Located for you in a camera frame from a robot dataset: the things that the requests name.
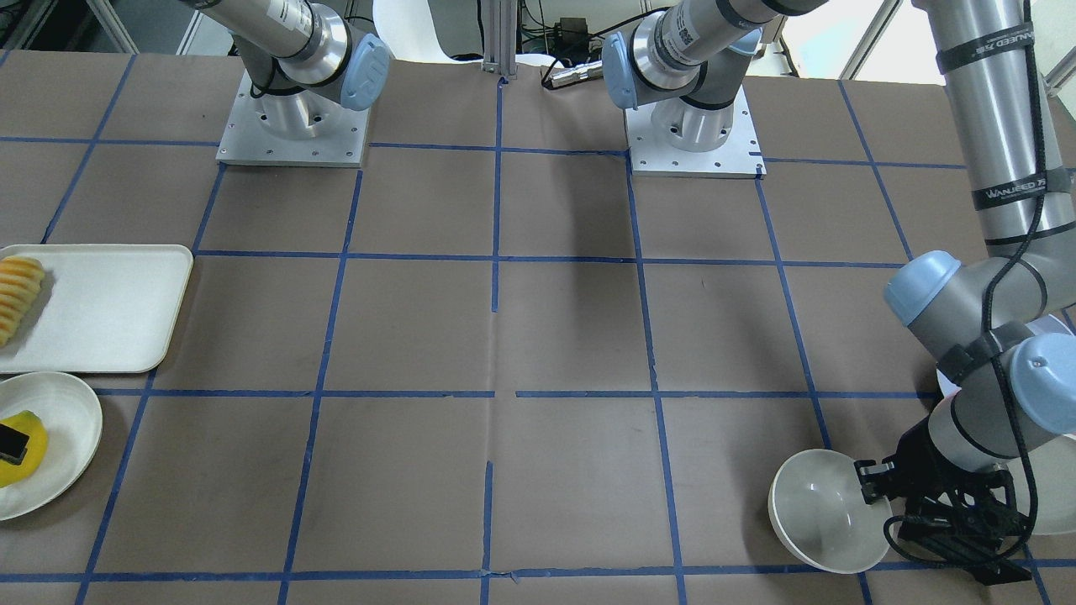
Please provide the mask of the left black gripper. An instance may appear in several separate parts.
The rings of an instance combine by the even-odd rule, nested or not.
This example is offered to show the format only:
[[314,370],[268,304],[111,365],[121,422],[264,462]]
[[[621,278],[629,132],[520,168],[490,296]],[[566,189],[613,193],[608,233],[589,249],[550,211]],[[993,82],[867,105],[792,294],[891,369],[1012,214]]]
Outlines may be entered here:
[[1029,539],[1032,521],[1019,512],[1007,470],[965,472],[948,462],[921,420],[900,437],[894,455],[855,460],[867,505],[903,498],[904,511],[884,521],[884,540],[923,566],[966,571],[983,585],[1030,581],[1032,571],[1013,562],[1007,539]]

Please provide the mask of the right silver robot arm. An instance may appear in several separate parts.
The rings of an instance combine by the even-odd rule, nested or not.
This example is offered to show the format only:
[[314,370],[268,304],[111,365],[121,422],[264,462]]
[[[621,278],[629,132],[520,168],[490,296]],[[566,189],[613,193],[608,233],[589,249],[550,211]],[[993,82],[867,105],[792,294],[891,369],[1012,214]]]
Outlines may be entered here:
[[3,59],[3,374],[153,371],[192,273],[268,269],[265,251],[207,251],[226,165],[357,168],[387,83],[372,32],[311,1],[193,1],[238,58],[11,51]]

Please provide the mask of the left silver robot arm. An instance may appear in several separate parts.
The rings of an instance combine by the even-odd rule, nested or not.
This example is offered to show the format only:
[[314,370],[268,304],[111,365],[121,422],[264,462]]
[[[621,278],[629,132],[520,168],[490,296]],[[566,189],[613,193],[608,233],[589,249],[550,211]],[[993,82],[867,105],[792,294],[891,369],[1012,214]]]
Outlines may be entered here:
[[746,396],[656,404],[675,563],[683,563],[677,486],[686,436],[717,444],[737,477],[764,480],[773,529],[792,555],[831,573],[862,573],[894,552],[915,566],[968,574],[985,586],[1029,581],[1020,551],[1042,519],[1033,453],[1073,432],[1073,335],[1033,324],[1073,302],[1071,175],[1062,165],[1036,68],[1030,3],[919,1],[928,14],[963,150],[987,257],[946,251],[908,261],[884,302],[954,391],[922,411],[891,455],[853,460],[807,450],[769,470],[783,418],[738,435],[693,421],[744,413]]

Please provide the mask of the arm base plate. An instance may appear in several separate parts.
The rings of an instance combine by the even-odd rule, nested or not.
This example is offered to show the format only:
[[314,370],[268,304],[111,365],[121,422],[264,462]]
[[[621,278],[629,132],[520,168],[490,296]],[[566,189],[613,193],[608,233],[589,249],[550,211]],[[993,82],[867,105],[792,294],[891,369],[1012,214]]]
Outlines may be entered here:
[[624,125],[637,175],[756,179],[767,173],[744,88],[719,110],[679,98],[627,108]]
[[312,92],[256,92],[243,73],[215,158],[245,167],[360,169],[370,112],[352,111]]

